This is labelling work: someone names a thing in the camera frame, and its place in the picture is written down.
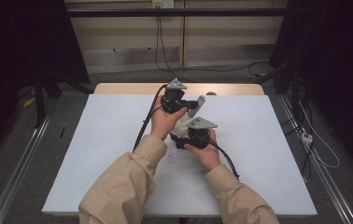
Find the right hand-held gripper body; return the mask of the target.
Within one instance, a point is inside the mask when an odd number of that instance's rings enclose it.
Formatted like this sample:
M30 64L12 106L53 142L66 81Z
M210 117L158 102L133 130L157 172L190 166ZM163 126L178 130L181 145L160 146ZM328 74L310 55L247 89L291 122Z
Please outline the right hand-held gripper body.
M202 149L209 143L209 129L217 128L218 125L207 119L197 117L192 119L188 127L188 136L186 138L179 138L180 147L184 148L185 144L190 144Z

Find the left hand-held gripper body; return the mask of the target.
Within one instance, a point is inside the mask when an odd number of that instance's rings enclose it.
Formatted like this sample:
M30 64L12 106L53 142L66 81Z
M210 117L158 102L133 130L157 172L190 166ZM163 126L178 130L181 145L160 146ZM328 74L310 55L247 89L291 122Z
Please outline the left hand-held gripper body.
M186 89L187 87L177 78L166 85L161 99L162 108L166 113L173 114L182 107L181 101Z

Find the clear jar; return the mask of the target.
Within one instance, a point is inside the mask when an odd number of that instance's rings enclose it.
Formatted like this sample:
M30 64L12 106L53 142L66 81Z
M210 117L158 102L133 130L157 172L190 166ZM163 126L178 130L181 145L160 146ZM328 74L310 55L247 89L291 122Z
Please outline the clear jar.
M182 116L175 125L175 128L172 131L172 134L174 134L178 138L186 138L188 136L188 130L189 130L189 123L192 121L192 118L188 115L185 114Z

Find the person's left hand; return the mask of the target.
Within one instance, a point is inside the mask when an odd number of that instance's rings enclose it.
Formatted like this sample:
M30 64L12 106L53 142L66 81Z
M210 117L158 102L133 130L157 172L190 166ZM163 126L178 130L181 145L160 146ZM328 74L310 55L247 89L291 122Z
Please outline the person's left hand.
M168 114L162 109L161 99L162 96L160 95L155 102L154 111L151 115L150 134L164 140L174 130L177 121L187 113L188 109L182 107L177 112Z

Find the person's right hand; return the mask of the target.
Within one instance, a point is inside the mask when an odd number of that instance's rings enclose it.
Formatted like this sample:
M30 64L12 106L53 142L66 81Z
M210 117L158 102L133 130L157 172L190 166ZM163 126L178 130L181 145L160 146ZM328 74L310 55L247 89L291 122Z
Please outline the person's right hand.
M190 144L185 144L184 148L194 154L207 171L211 171L221 165L218 149L210 144L203 149Z

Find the wooden table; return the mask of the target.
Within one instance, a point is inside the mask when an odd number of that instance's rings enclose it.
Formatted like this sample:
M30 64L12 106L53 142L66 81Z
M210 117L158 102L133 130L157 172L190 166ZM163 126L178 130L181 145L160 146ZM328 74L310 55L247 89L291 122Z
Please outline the wooden table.
M154 94L161 83L100 83L95 94ZM264 95L259 84L226 84L226 83L189 83L186 94L205 95Z

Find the white table board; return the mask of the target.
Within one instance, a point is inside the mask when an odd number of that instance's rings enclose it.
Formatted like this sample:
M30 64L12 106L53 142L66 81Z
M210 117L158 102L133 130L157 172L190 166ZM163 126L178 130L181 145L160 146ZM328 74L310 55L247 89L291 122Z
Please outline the white table board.
M73 216L89 187L120 155L132 150L152 103L150 95L89 97L49 196L46 214ZM280 217L313 216L317 209L265 95L208 96L199 116L218 125L223 162L233 162L242 183L258 192ZM148 217L216 217L219 207L205 168L167 139L154 176Z

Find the black horizontal bar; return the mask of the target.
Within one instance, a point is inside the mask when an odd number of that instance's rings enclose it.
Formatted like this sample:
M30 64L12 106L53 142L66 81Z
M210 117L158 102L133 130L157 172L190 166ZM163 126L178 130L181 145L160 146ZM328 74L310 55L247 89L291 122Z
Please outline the black horizontal bar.
M70 17L273 17L288 15L290 11L284 8L71 9L67 14Z

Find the black stand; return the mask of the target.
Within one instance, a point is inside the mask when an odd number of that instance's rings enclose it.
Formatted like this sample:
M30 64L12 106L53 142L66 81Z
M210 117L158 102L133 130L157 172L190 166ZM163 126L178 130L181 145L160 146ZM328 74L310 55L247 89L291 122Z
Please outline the black stand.
M276 93L286 93L290 90L292 115L295 118L299 118L302 114L302 109L299 103L300 79L297 63L292 59L287 59L272 72L255 81L255 84L261 85L269 79L273 80Z
M59 83L66 83L68 86L81 91L85 94L92 94L93 88L85 87L63 74L52 70L38 71L34 76L35 100L36 100L36 128L38 128L45 120L46 110L44 104L43 91L46 91L51 99L60 98L62 91L58 86Z

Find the dark curtain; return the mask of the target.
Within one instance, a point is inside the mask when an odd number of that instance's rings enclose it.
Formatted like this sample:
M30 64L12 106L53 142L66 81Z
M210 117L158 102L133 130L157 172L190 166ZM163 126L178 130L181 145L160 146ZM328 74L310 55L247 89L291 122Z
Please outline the dark curtain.
M0 137L19 90L41 83L88 83L86 65L64 0L0 0Z
M270 65L293 63L353 158L353 0L288 0Z

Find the white wall socket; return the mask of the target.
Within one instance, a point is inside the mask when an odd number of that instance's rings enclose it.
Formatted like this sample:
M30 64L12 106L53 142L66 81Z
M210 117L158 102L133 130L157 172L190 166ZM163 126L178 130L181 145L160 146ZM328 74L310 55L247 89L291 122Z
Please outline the white wall socket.
M174 0L152 0L153 8L171 9L175 7Z

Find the aluminium floor rail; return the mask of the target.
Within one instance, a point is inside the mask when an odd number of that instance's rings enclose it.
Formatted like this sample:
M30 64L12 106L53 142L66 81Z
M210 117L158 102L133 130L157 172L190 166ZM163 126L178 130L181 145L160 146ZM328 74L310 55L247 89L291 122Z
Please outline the aluminium floor rail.
M284 108L285 113L289 118L289 123L292 125L293 131L297 134L300 142L303 144L304 151L307 153L308 159L311 162L311 167L316 170L316 173L318 174L323 187L327 191L332 204L342 219L343 223L353 224L353 211L351 210L346 197L343 195L342 191L339 189L330 173L330 169L338 168L341 165L339 157L334 152L333 148L330 147L330 145L318 134L301 103L300 106L303 112L304 120L307 122L309 129L305 129L303 125L298 124L297 119L292 115L291 103L287 96L278 95L277 98L279 99L280 104ZM321 142L336 158L336 164L329 164L320 157L317 149L314 147L314 141L311 145L303 143L301 140L302 133L312 133L318 139L318 141Z
M30 141L23 151L23 154L17 164L11 178L8 180L7 185L4 187L0 195L0 224L3 224L5 217L7 215L8 209L11 206L19 188L22 180L28 168L31 164L31 161L40 145L40 142L45 134L49 121L51 120L51 114L48 114L40 125L35 128Z

